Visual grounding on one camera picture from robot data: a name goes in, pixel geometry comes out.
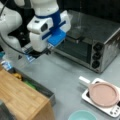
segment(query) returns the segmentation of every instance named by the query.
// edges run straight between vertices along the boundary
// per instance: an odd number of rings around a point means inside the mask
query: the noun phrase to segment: oven window
[[[57,49],[90,64],[92,45],[80,42],[75,43],[66,40],[60,44]]]

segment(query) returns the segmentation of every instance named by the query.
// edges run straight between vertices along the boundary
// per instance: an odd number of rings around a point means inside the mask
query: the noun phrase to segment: white frying pan
[[[90,99],[100,107],[111,107],[119,102],[119,93],[116,88],[108,83],[100,82],[90,84],[84,77],[79,77],[80,83],[88,87]]]

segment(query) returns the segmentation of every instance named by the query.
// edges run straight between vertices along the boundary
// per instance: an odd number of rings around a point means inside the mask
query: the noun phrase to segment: black cable
[[[15,49],[15,48],[13,48],[11,45],[9,45],[9,44],[4,40],[4,38],[2,37],[1,33],[0,33],[0,37],[1,37],[1,40],[2,40],[8,47],[10,47],[10,48],[13,49],[14,51],[16,51],[16,52],[18,52],[18,53],[20,53],[20,54],[23,54],[23,55],[28,55],[28,56],[33,56],[33,57],[39,57],[39,56],[41,56],[41,55],[43,55],[43,54],[49,54],[49,53],[50,53],[50,50],[49,50],[48,48],[46,48],[44,51],[40,52],[40,54],[38,54],[38,55],[33,55],[33,54],[29,54],[29,53],[24,53],[24,52],[21,52],[21,51]]]
[[[5,9],[8,1],[9,1],[9,0],[6,0],[5,4],[4,4],[4,6],[3,6],[3,8],[2,8],[2,10],[1,10],[1,12],[0,12],[0,18],[1,18],[1,16],[2,16],[2,13],[3,13],[3,11],[4,11],[4,9]]]

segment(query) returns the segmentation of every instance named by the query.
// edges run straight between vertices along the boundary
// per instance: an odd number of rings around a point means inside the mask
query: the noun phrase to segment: wooden box
[[[17,120],[55,120],[48,98],[1,68],[0,99]]]

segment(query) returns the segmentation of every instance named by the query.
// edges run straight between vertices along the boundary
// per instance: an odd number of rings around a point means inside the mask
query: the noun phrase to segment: countertop
[[[91,81],[101,78],[120,87],[120,54],[102,73],[95,73],[61,55],[43,55],[23,68],[26,75],[55,93],[56,105],[53,107],[56,120],[68,120],[71,113],[88,110],[98,120],[119,120],[109,117],[97,108],[82,100],[86,88],[79,84],[79,76]]]

